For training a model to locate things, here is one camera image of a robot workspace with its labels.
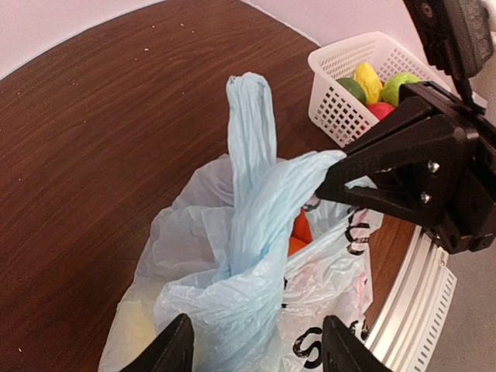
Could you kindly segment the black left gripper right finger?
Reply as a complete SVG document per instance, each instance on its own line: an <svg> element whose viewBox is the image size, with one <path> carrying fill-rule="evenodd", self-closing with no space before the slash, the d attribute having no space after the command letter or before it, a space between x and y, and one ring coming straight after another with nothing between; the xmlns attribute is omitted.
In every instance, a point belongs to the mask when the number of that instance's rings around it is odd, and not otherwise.
<svg viewBox="0 0 496 372"><path fill-rule="evenodd" d="M335 315L322 325L324 372L390 372Z"/></svg>

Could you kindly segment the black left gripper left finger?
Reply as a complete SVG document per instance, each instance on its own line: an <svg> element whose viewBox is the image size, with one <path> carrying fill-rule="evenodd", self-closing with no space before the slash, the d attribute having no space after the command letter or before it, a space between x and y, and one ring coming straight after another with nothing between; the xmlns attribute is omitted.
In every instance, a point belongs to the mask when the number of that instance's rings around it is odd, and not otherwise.
<svg viewBox="0 0 496 372"><path fill-rule="evenodd" d="M193 353L191 320L180 314L122 372L192 372Z"/></svg>

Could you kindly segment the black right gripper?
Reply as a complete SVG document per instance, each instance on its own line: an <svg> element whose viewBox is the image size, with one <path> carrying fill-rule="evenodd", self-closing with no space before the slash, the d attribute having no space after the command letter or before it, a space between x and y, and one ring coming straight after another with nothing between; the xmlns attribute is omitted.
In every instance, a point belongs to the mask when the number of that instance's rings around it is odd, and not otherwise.
<svg viewBox="0 0 496 372"><path fill-rule="evenodd" d="M493 57L489 13L482 1L405 1L429 65L451 77L458 99L432 81L407 84L402 99L419 96L458 111L475 126L494 128L474 100L470 79Z"/></svg>

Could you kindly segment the light blue plastic bag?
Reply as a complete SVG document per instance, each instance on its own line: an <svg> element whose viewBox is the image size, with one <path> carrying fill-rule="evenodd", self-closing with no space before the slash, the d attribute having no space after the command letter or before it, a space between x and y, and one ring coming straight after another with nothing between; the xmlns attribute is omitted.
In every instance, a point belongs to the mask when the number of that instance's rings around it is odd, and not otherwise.
<svg viewBox="0 0 496 372"><path fill-rule="evenodd" d="M226 94L229 152L198 168L154 218L119 305L150 301L156 337L186 314L196 371L320 371L326 316L338 316L355 336L364 328L373 300L369 239L383 215L316 197L342 151L277 158L264 77L233 76ZM313 241L290 257L302 208ZM136 359L112 351L114 326L115 318L100 371Z"/></svg>

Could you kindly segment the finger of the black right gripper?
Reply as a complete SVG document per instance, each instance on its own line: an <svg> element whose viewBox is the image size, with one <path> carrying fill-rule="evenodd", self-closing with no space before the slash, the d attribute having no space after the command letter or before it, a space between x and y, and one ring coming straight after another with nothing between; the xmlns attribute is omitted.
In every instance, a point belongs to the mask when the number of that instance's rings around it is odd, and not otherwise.
<svg viewBox="0 0 496 372"><path fill-rule="evenodd" d="M321 199L423 227L448 253L495 241L495 127L434 82L405 84L398 107L345 149Z"/></svg>

